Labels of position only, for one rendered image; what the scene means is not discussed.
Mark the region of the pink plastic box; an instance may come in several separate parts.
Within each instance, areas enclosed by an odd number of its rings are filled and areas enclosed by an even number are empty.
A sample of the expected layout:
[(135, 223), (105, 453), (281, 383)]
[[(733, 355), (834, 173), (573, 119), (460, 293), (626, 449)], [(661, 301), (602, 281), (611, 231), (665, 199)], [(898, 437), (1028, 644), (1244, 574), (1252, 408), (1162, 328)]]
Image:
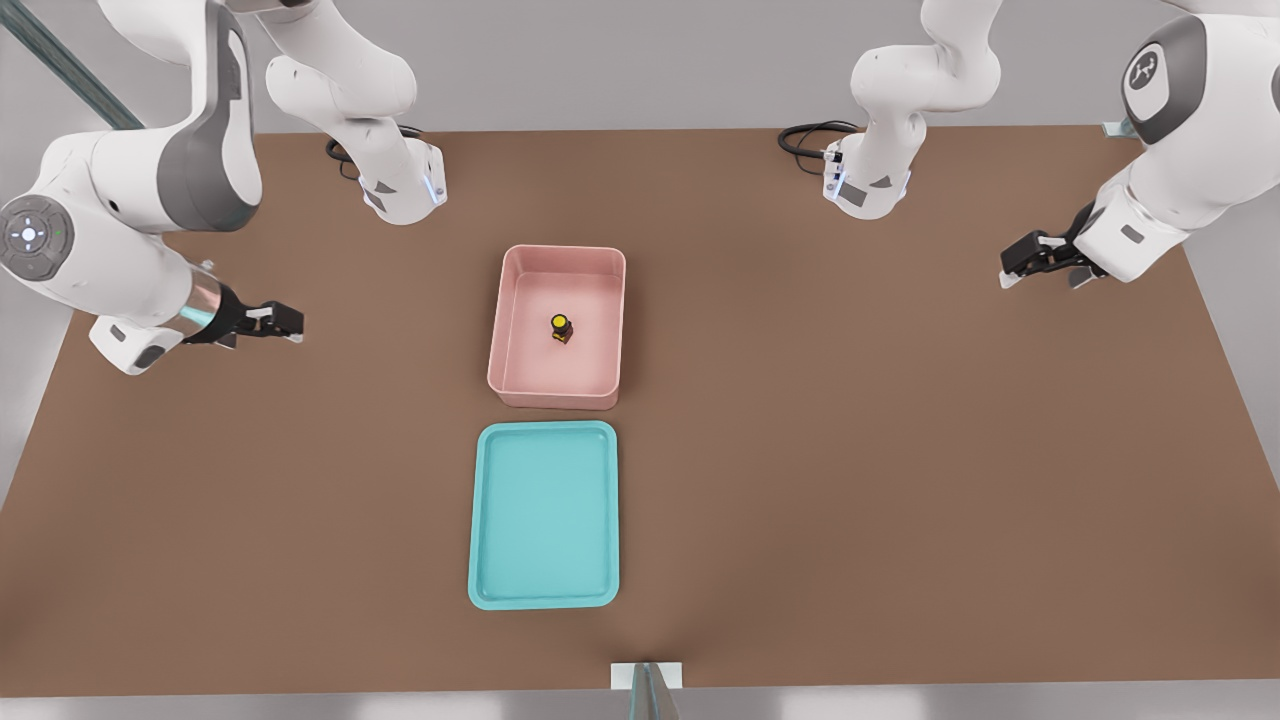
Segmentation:
[[(605, 411), (620, 395), (626, 258), (617, 249), (516, 245), (502, 261), (486, 380), (511, 407)], [(573, 336), (552, 338), (564, 314)]]

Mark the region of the pale blue-green tray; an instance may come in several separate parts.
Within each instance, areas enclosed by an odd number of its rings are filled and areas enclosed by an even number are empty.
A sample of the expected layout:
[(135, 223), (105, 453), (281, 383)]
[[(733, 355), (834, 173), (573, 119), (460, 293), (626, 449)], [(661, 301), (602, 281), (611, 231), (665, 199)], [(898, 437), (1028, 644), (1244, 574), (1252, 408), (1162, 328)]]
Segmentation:
[(620, 459), (604, 421), (477, 438), (468, 597), (485, 611), (596, 609), (620, 592)]

